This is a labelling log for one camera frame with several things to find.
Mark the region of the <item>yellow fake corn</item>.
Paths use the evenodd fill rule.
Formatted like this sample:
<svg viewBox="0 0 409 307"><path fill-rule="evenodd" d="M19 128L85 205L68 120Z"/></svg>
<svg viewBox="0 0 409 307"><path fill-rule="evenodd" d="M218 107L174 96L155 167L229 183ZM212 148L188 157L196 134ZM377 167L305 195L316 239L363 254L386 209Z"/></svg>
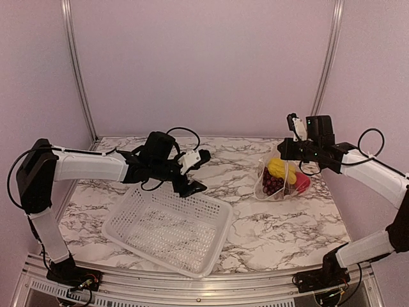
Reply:
<svg viewBox="0 0 409 307"><path fill-rule="evenodd" d="M297 182L297 168L287 162L285 164L285 170L286 170L286 181L289 185L295 185L295 183Z"/></svg>
<svg viewBox="0 0 409 307"><path fill-rule="evenodd" d="M271 158L267 164L267 170L275 178L286 178L286 164L280 158Z"/></svg>

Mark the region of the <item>clear zip top bag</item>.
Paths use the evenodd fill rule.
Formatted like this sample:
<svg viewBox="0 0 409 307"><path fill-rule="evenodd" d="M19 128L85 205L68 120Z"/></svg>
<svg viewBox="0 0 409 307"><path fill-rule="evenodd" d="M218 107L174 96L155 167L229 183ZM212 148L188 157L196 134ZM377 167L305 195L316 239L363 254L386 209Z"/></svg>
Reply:
<svg viewBox="0 0 409 307"><path fill-rule="evenodd" d="M281 201L305 194L311 179L303 174L294 161L281 159L275 145L260 159L253 195L259 201Z"/></svg>

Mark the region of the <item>white plastic basket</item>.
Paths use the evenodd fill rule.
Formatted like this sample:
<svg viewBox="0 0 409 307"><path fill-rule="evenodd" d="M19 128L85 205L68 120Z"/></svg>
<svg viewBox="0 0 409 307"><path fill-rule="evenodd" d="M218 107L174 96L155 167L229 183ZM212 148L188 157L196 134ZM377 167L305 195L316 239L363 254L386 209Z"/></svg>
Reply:
<svg viewBox="0 0 409 307"><path fill-rule="evenodd" d="M127 251L194 279L208 276L233 220L229 203L197 193L181 198L171 184L130 188L106 217L103 236Z"/></svg>

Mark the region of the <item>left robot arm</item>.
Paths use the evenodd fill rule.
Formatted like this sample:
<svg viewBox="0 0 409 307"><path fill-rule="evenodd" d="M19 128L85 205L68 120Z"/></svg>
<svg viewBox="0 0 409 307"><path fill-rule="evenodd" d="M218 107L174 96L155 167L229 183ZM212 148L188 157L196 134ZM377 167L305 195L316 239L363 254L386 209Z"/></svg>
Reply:
<svg viewBox="0 0 409 307"><path fill-rule="evenodd" d="M19 197L10 201L28 216L31 229L44 247L55 273L66 284L74 285L81 271L69 251L51 214L54 183L66 180L108 180L122 184L145 185L149 180L171 183L182 198L206 190L202 183L189 180L188 173L210 161L210 152L196 146L182 151L170 133L154 131L145 143L132 151L107 152L69 149L38 139L20 154L10 167L6 183L16 180Z"/></svg>

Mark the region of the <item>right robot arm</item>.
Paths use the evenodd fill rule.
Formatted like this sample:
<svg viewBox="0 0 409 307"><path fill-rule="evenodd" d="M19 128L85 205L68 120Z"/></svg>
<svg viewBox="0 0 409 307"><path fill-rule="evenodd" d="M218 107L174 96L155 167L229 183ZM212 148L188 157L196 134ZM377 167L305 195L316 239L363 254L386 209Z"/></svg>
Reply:
<svg viewBox="0 0 409 307"><path fill-rule="evenodd" d="M281 159L315 162L330 179L353 242L323 257L316 280L329 287L347 267L408 252L408 175L387 165L360 144L338 143L329 115L287 116L292 137L279 144Z"/></svg>

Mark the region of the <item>red fake fruit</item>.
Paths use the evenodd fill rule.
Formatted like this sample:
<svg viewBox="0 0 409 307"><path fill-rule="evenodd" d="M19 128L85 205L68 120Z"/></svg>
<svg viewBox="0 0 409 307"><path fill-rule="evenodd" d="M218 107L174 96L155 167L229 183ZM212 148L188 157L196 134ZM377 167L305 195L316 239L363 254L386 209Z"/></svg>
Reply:
<svg viewBox="0 0 409 307"><path fill-rule="evenodd" d="M296 175L296 182L293 184L294 192L297 194L303 194L310 187L311 179L309 176L299 171L297 171L295 175Z"/></svg>

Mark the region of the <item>purple fake grapes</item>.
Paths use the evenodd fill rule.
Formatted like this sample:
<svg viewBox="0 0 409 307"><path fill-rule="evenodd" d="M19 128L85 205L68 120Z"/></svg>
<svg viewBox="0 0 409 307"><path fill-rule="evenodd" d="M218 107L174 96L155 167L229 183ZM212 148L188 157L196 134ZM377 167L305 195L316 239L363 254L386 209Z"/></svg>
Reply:
<svg viewBox="0 0 409 307"><path fill-rule="evenodd" d="M267 196L271 196L283 189L284 179L271 176L268 170L265 168L263 171L262 186L263 192Z"/></svg>

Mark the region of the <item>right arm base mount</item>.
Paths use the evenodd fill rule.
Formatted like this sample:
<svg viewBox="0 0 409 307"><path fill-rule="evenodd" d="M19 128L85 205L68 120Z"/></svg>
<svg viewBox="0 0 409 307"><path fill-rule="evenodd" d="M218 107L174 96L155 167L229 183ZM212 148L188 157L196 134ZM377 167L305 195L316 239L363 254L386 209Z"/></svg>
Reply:
<svg viewBox="0 0 409 307"><path fill-rule="evenodd" d="M335 254L325 255L321 268L298 272L292 277L292 283L300 293L346 285L349 282L348 270L339 265Z"/></svg>

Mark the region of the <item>right aluminium frame post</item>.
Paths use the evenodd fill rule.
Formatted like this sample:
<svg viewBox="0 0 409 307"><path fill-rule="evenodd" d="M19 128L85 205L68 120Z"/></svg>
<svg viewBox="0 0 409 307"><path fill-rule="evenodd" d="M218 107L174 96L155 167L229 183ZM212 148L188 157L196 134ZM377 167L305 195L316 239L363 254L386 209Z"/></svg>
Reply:
<svg viewBox="0 0 409 307"><path fill-rule="evenodd" d="M330 74L336 58L337 47L341 32L341 24L344 13L344 0L335 0L332 13L327 50L323 61L323 67L318 82L318 87L314 96L310 115L316 116L320 113L325 98L325 92L330 79Z"/></svg>

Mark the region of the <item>aluminium frame post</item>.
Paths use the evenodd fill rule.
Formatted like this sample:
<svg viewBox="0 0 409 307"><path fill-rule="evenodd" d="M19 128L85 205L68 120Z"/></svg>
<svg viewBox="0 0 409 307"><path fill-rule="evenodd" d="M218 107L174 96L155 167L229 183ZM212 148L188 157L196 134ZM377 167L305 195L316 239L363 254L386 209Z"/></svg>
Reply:
<svg viewBox="0 0 409 307"><path fill-rule="evenodd" d="M81 64L79 59L79 53L77 50L77 44L75 39L75 29L73 24L72 15L72 2L69 0L61 1L61 9L63 13L63 20L65 24L66 39L68 43L68 52L70 55L71 66L73 70L73 76L75 80L75 86L79 94L79 100L81 109L84 115L84 121L88 130L88 134L92 143L98 141L98 135L96 132L95 124L92 119L91 109L88 102L86 93L86 87L84 85L84 79L81 72Z"/></svg>
<svg viewBox="0 0 409 307"><path fill-rule="evenodd" d="M341 24L344 13L344 0L335 0L332 13L327 50L323 61L323 67L318 82L318 87L314 96L310 115L316 116L320 113L325 98L325 92L330 79L330 74L336 58L337 47L341 32Z"/></svg>

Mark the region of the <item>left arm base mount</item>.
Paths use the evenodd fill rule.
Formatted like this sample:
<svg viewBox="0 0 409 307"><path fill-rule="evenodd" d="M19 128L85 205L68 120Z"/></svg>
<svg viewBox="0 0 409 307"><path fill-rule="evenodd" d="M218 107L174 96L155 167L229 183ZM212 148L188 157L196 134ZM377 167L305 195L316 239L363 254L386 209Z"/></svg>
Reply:
<svg viewBox="0 0 409 307"><path fill-rule="evenodd" d="M89 288L96 292L100 287L102 272L77 266L72 255L62 262L50 261L47 270L48 280L71 286L73 291Z"/></svg>

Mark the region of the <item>front aluminium rail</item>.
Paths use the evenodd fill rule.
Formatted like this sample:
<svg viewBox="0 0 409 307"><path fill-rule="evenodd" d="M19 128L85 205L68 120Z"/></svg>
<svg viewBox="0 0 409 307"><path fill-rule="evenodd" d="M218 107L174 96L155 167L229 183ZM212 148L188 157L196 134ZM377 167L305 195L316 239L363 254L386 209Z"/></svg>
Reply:
<svg viewBox="0 0 409 307"><path fill-rule="evenodd" d="M300 293L293 275L303 268L270 272L211 274L192 279L172 272L140 271L77 262L101 271L92 306L318 306L339 294L342 306L383 306L370 264L349 270L348 284Z"/></svg>

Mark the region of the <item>left aluminium frame post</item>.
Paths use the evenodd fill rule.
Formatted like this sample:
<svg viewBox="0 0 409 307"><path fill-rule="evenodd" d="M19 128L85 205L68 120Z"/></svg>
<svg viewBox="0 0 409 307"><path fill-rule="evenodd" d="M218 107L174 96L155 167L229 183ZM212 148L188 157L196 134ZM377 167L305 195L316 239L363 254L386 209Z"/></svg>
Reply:
<svg viewBox="0 0 409 307"><path fill-rule="evenodd" d="M81 64L79 59L79 53L77 50L77 44L75 39L75 29L73 24L72 15L72 2L69 0L61 1L61 9L63 13L63 20L65 24L66 39L68 43L68 52L70 55L71 66L73 70L73 76L75 80L75 86L79 94L79 100L81 109L84 115L84 121L88 130L88 134L92 143L98 141L98 135L96 132L95 124L92 119L91 109L88 102L86 93L86 87L84 85L84 79L81 72Z"/></svg>

